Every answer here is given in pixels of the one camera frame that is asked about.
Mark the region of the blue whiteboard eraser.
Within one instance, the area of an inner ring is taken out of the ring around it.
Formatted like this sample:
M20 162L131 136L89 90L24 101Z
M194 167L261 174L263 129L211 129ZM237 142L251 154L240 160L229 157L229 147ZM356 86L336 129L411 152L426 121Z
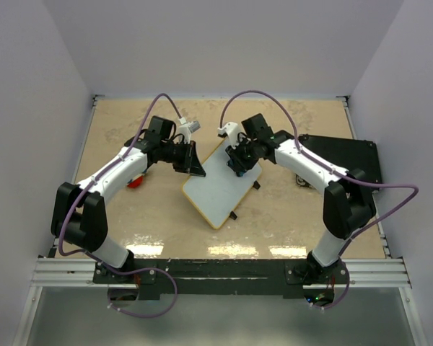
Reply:
M246 173L244 167L241 167L233 161L228 161L227 166L236 174L237 177L242 177Z

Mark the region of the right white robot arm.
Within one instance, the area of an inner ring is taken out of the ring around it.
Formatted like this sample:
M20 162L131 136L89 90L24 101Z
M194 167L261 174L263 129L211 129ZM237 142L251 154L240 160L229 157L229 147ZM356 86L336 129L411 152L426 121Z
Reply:
M227 166L238 177L248 173L259 159L265 159L290 169L321 193L325 231L308 253L306 263L294 272L304 280L324 283L332 276L351 235L376 214L371 188L355 183L365 176L364 171L348 171L330 163L285 130L273 132L262 114L240 125L228 122L218 129L218 135L229 140L225 149Z

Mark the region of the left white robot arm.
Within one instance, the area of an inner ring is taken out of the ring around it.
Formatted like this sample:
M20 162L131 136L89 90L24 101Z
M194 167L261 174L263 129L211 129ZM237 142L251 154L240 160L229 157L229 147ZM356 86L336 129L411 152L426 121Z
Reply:
M154 116L139 137L123 148L103 168L76 184L63 183L56 193L51 233L110 266L109 273L119 283L135 274L133 254L108 236L106 205L124 187L144 175L160 161L176 172L205 177L191 135L198 121L179 123Z

